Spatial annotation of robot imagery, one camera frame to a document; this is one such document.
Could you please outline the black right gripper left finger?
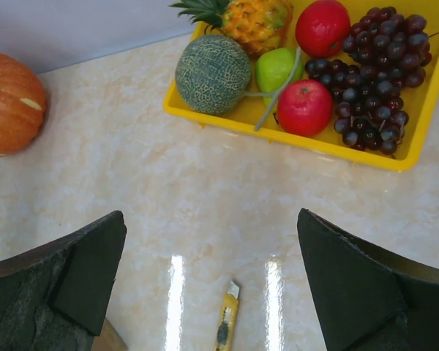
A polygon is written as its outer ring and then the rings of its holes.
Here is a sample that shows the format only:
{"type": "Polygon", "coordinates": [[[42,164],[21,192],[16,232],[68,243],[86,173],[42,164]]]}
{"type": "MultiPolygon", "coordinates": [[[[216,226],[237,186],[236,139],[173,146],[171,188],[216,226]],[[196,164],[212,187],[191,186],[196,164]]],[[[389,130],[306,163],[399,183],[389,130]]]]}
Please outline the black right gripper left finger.
{"type": "Polygon", "coordinates": [[[121,211],[0,261],[0,350],[90,350],[124,249],[121,211]]]}

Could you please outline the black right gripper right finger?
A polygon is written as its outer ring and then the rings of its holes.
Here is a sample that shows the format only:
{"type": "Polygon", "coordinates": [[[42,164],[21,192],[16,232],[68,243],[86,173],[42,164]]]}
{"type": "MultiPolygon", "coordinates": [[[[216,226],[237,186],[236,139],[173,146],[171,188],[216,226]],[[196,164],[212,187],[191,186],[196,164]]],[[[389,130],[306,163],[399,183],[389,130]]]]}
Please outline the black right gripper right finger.
{"type": "Polygon", "coordinates": [[[327,350],[439,350],[439,269],[301,209],[299,244],[327,350]]]}

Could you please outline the yellow utility knife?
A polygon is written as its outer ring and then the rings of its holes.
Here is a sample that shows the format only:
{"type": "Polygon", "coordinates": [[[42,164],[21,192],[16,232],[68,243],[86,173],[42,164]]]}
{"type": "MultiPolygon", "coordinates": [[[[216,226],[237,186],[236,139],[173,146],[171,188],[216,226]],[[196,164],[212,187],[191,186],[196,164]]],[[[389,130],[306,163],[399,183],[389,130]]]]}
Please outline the yellow utility knife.
{"type": "Polygon", "coordinates": [[[215,338],[214,351],[230,351],[239,310],[240,286],[230,280],[225,294],[215,338]]]}

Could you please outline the brown cardboard express box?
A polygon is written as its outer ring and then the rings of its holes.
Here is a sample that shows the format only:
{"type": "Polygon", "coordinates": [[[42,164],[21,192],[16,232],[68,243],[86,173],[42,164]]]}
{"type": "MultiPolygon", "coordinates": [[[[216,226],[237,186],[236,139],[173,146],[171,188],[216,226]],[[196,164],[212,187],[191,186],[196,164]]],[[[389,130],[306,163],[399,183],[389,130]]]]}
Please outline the brown cardboard express box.
{"type": "Polygon", "coordinates": [[[91,351],[127,351],[128,347],[108,319],[105,319],[99,336],[94,338],[91,351]]]}

